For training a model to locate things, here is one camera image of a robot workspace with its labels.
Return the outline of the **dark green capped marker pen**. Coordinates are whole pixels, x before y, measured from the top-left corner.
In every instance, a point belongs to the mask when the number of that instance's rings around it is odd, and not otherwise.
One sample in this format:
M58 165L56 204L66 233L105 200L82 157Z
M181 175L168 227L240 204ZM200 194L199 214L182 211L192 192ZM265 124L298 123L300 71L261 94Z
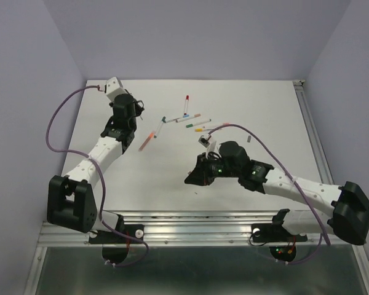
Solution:
M157 138L159 133L161 132L161 129L162 129L163 125L165 124L165 119L166 119L166 117L163 116L161 121L159 122L159 125L157 126L157 128L154 132L154 138Z

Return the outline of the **red capped marker pen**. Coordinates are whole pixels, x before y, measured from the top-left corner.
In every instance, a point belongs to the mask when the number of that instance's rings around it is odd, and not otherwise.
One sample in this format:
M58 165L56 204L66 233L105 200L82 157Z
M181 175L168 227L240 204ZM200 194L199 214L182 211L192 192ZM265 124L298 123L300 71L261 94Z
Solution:
M184 111L183 111L184 116L188 114L188 104L189 104L189 95L187 95L185 98Z

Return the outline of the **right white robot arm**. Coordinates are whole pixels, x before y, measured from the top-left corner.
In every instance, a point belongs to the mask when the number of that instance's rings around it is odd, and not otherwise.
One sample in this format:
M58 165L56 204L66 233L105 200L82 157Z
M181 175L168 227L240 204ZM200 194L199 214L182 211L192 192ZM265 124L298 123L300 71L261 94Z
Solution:
M284 242L310 233L333 234L352 245L364 245L369 231L369 199L353 182L343 186L288 176L283 170L252 160L235 141L208 149L197 156L196 166L185 184L209 186L216 178L235 178L245 189L303 203L309 211L281 209L256 242Z

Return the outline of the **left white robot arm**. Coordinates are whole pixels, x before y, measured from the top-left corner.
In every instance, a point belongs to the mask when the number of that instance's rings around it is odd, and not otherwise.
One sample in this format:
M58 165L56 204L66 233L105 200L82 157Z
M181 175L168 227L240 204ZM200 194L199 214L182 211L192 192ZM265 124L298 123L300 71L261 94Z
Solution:
M140 239L128 235L122 215L103 209L106 198L103 174L131 145L143 103L124 89L109 99L113 115L92 150L87 154L76 151L83 157L81 162L67 174L50 180L47 220L82 233L103 231L111 242L122 238L139 242Z

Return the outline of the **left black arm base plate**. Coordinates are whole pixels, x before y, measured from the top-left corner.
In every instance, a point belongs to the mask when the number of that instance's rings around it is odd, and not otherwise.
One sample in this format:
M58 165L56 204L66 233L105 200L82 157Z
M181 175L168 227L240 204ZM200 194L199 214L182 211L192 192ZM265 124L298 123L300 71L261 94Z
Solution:
M125 245L139 243L134 242L133 240L129 239L129 237L137 240L143 240L144 231L145 226L143 224L125 225L120 235L115 234L110 230L97 230L92 232L88 242L91 245Z

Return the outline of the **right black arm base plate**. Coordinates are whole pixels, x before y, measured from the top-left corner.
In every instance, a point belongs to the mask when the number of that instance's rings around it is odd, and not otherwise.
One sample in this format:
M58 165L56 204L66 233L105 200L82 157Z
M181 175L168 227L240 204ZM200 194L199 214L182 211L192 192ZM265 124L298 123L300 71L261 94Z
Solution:
M306 242L307 235L293 235L281 225L259 223L252 225L250 241L253 243Z

